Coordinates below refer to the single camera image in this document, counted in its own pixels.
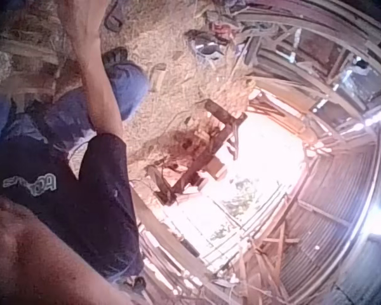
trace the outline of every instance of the person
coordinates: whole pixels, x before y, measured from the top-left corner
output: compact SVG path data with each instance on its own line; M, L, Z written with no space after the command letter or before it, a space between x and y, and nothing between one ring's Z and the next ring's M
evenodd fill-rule
M0 96L0 210L8 214L22 208L34 215L23 219L31 227L28 234L11 235L15 245L10 247L10 254L5 253L8 247L0 246L0 278L10 279L1 280L0 285L12 288L17 288L19 280L29 280L19 274L14 278L12 269L26 271L29 266L18 266L26 259L24 250L32 254L36 248L33 257L37 261L30 265L33 271L25 272L29 276L37 269L45 270L47 264L54 269L54 264L67 266L63 259L68 251L75 251L108 281L137 275L143 268L122 119L128 119L144 99L147 78L141 68L127 60L124 48L102 57L99 27L108 0L58 2L58 14L72 42L83 87L66 93L51 109L38 114L14 115ZM84 141L89 141L88 148L76 177L67 155ZM8 224L10 230L13 225L17 230L17 222ZM40 227L38 232L43 231L46 237L32 234L35 227ZM47 240L41 244L33 236ZM61 272L55 272L55 278L51 273L45 277L43 270L38 273L44 281L62 277Z

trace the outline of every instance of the light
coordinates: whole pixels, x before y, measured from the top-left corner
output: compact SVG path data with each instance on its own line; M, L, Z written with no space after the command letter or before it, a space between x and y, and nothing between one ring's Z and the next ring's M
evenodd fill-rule
M363 231L367 234L381 235L381 209L374 208L368 213Z
M347 81L347 79L350 77L350 75L353 73L353 70L347 70L347 72L345 73L345 76L342 80L342 82L344 83L345 81Z
M318 142L315 145L313 145L315 148L322 148L324 147L324 144L322 142Z
M316 108L318 108L318 109L322 108L322 107L325 105L325 103L327 103L327 102L328 102L328 100L326 100L325 98L323 98L323 99L318 103L318 105L316 106Z
M372 119L366 119L366 126L371 126L373 123Z
M364 128L364 124L362 123L357 123L353 126L353 128L351 128L353 131L355 132L359 132L360 130L362 130Z
M376 115L374 115L373 121L381 122L381 111L379 113L377 113Z

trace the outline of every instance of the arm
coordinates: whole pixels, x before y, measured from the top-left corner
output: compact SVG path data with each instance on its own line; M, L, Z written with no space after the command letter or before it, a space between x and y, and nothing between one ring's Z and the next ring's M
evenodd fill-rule
M109 0L59 0L59 17L81 68L88 112L98 133L123 136L116 98L102 63L99 27Z
M131 304L30 210L0 197L5 304Z

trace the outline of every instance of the hand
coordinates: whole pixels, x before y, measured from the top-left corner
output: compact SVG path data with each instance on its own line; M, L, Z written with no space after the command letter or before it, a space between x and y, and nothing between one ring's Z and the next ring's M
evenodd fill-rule
M0 197L0 295L9 297L17 289L19 241L39 222L27 208Z
M89 60L93 48L100 51L99 28L109 0L58 0L58 16L78 60Z

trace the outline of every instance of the dirt floor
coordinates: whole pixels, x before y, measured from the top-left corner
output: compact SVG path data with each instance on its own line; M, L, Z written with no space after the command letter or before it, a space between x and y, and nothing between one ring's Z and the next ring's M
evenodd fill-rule
M197 143L195 131L208 132L210 126L200 101L210 98L235 114L245 109L251 85L243 78L243 65L229 77L235 63L234 48L228 48L226 56L211 66L196 60L187 44L184 37L187 31L206 27L201 12L208 5L213 8L212 1L127 0L127 3L126 21L119 34L101 28L103 51L127 47L129 59L149 76L155 65L167 66L161 90L150 92L135 116L124 122L130 178L142 179L145 166L163 158L192 160L190 151L194 151L184 149L182 144L189 139ZM56 15L53 0L41 1L40 7ZM73 58L69 44L62 42L62 35L62 30L52 32L50 45ZM10 73L9 61L14 65L20 59L0 53L0 72L4 78ZM34 66L33 60L26 62L29 68ZM58 91L79 85L70 81L72 71L64 69L61 73L60 79L68 79L69 85L57 84ZM83 153L84 147L75 153L72 167L79 166Z

